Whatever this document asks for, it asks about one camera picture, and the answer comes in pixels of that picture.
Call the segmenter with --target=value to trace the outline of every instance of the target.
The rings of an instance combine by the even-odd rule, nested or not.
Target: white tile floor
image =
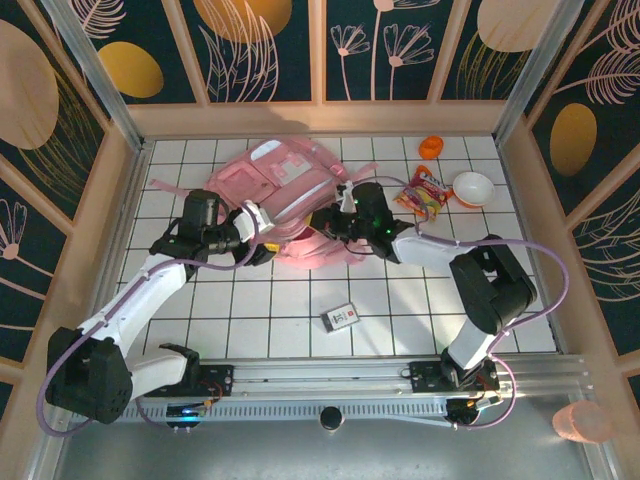
[[[364,161],[379,163],[377,175],[408,180],[419,160],[422,137],[317,138],[340,156],[350,170]],[[182,212],[181,199],[148,186],[161,179],[183,188],[198,188],[216,167],[242,153],[255,139],[177,140],[157,142],[141,195],[121,285],[140,267],[146,249]],[[522,238],[505,175],[490,137],[445,137],[438,160],[426,162],[433,174],[451,183],[463,171],[478,171],[496,185],[494,200],[482,210],[468,210],[452,198],[434,223],[424,229],[460,240],[488,232]],[[391,201],[393,212],[414,221]],[[516,249],[533,275],[526,251]],[[229,265],[230,255],[211,257]],[[352,329],[327,334],[319,314],[341,303],[355,304],[362,321]],[[530,307],[539,310],[537,301]],[[156,313],[132,348],[143,354],[163,342],[186,345],[204,359],[297,358],[440,353],[464,322],[464,310],[453,279],[414,265],[396,265],[369,257],[356,266],[334,265],[311,272],[277,262],[235,272],[201,269]],[[499,346],[501,352],[552,352],[555,342],[545,320],[520,327]]]

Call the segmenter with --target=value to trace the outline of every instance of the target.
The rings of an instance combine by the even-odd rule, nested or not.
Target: pink backpack
[[[315,210],[335,202],[336,186],[364,178],[376,164],[369,162],[355,174],[327,148],[307,138],[265,140],[223,168],[213,172],[204,186],[215,191],[231,208],[244,200],[260,204],[275,227],[258,238],[261,243],[278,244],[276,260],[304,269],[345,261],[356,263],[366,252],[358,244],[349,250],[310,229],[307,217]],[[186,196],[187,192],[153,180],[160,189]]]

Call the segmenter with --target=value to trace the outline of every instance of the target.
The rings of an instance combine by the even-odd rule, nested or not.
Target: candy package
[[[395,201],[409,210],[413,210],[416,215],[424,217],[424,208],[420,202],[420,199],[422,199],[422,202],[427,207],[429,220],[435,220],[452,195],[453,190],[451,187],[447,187],[440,180],[434,178],[426,166],[420,165],[416,169],[416,173],[414,173],[409,185],[398,194]]]

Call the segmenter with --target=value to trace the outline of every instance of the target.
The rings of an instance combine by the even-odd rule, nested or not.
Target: white bowl
[[[453,181],[453,193],[465,207],[478,208],[491,201],[495,188],[484,175],[464,172]]]

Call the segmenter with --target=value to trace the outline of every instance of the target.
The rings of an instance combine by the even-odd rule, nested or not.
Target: snack bag
[[[447,187],[437,178],[434,178],[431,171],[424,165],[418,166],[416,173],[402,192],[398,194],[395,201],[400,205],[413,210],[416,215],[425,216],[420,199],[426,204],[429,212],[429,220],[435,220],[447,200],[453,195],[451,187]]]

